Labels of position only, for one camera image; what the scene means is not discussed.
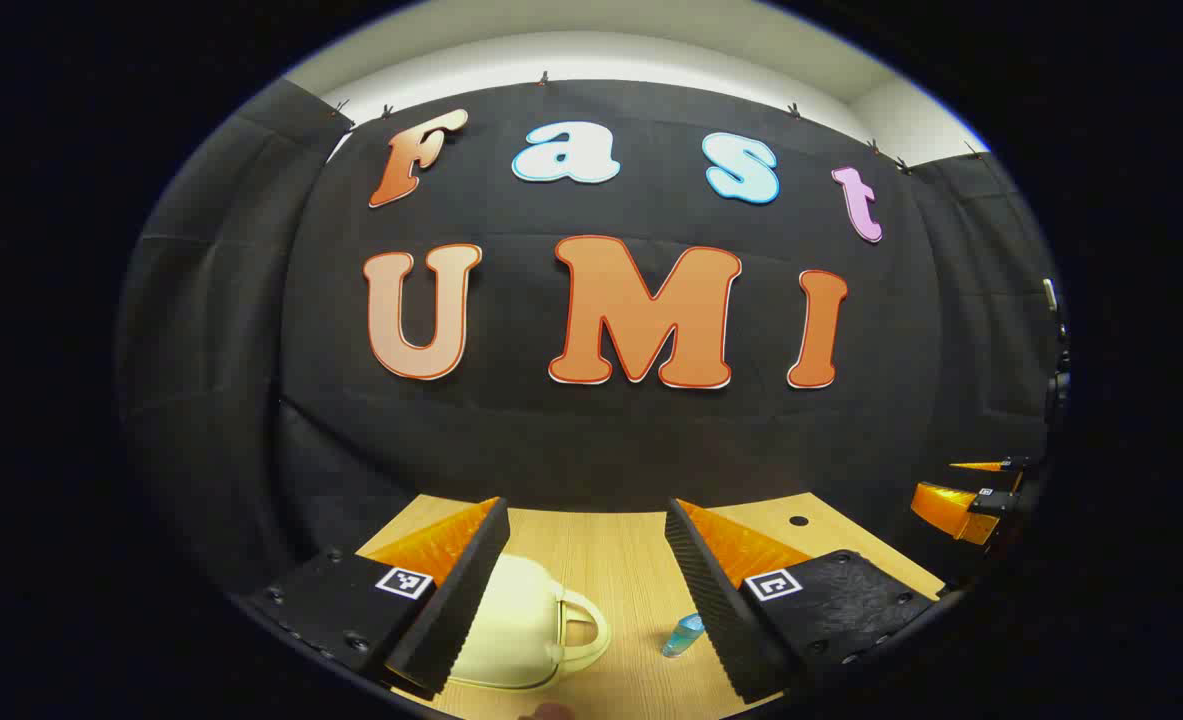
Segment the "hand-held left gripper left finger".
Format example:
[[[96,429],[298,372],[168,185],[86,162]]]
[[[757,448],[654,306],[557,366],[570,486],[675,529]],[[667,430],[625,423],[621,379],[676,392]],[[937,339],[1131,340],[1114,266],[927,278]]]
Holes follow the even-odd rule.
[[[509,536],[508,501],[487,498],[376,550],[323,551],[243,602],[327,664],[432,700]]]

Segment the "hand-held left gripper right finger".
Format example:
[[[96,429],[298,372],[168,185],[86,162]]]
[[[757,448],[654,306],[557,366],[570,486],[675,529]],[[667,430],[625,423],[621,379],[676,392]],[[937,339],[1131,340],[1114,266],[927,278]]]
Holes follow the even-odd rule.
[[[681,498],[668,502],[665,538],[746,703],[848,690],[952,607],[855,550],[806,554]]]

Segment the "white and blue tube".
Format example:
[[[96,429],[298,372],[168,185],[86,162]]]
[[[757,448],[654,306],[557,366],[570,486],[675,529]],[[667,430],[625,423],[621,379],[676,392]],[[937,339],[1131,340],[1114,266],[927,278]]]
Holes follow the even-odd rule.
[[[668,659],[677,659],[690,650],[690,648],[705,634],[704,620],[697,612],[683,616],[674,625],[667,642],[661,647],[661,655]]]

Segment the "pale yellow suitcase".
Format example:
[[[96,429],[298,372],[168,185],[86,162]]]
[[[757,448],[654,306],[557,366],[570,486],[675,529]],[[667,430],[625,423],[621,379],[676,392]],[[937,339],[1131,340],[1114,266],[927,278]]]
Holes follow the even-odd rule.
[[[503,553],[450,683],[539,690],[595,664],[610,638],[609,621],[592,599],[564,588],[539,562]]]

